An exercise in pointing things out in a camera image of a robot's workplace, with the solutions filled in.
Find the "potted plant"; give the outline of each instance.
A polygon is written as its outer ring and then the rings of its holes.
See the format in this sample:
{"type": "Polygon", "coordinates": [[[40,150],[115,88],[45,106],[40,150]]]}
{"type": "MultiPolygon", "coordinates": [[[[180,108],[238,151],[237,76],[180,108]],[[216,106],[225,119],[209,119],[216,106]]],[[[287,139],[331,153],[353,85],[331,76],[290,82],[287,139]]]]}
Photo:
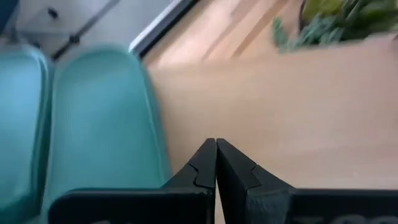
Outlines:
{"type": "Polygon", "coordinates": [[[297,38],[289,40],[281,19],[276,17],[274,42],[282,51],[330,45],[393,30],[397,22],[396,0],[305,0],[300,8],[297,38]]]}

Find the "wooden floor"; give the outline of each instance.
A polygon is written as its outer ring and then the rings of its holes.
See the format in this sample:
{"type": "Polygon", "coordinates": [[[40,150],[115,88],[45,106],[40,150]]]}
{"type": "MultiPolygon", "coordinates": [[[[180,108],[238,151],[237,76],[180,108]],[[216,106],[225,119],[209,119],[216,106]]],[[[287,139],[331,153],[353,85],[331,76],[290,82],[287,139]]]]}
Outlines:
{"type": "Polygon", "coordinates": [[[297,32],[302,0],[200,1],[145,58],[150,67],[277,54],[272,20],[297,32]]]}

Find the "light wood surface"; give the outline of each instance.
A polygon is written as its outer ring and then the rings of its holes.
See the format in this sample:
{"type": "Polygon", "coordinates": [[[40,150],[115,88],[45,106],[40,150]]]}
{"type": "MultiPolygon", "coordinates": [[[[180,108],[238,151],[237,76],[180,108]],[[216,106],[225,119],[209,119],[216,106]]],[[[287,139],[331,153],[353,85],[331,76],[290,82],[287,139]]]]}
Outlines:
{"type": "Polygon", "coordinates": [[[272,20],[297,31],[302,0],[202,0],[147,55],[149,67],[277,54],[272,20]]]}
{"type": "Polygon", "coordinates": [[[173,170],[225,138],[294,187],[398,189],[397,62],[381,38],[153,70],[173,170]]]}

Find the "black frame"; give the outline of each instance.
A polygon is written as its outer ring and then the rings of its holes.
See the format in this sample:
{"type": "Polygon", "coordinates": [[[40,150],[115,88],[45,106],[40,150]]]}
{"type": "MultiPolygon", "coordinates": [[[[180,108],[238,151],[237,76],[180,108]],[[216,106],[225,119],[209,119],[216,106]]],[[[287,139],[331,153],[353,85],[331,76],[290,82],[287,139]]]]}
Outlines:
{"type": "Polygon", "coordinates": [[[56,200],[50,224],[213,224],[217,146],[207,139],[189,162],[160,189],[78,189],[56,200]]]}
{"type": "Polygon", "coordinates": [[[398,223],[398,190],[295,189],[224,139],[217,181],[229,223],[398,223]]]}
{"type": "MultiPolygon", "coordinates": [[[[60,47],[53,55],[54,60],[58,60],[73,45],[78,44],[80,38],[85,35],[102,17],[106,15],[120,0],[109,0],[100,12],[94,15],[84,24],[75,35],[72,35],[68,42],[60,47]]],[[[171,10],[165,18],[146,35],[143,40],[133,49],[141,58],[144,57],[158,41],[196,4],[199,0],[181,0],[175,8],[171,10]]]]}

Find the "teal seat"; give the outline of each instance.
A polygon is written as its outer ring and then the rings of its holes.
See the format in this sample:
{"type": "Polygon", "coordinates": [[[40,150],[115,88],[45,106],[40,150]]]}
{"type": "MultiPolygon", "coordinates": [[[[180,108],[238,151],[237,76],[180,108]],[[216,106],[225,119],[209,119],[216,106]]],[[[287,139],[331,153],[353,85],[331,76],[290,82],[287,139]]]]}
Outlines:
{"type": "Polygon", "coordinates": [[[47,165],[51,66],[36,49],[0,52],[0,223],[40,211],[47,165]]]}
{"type": "Polygon", "coordinates": [[[157,103],[140,61],[99,47],[55,73],[42,216],[75,189],[158,188],[170,165],[157,103]]]}

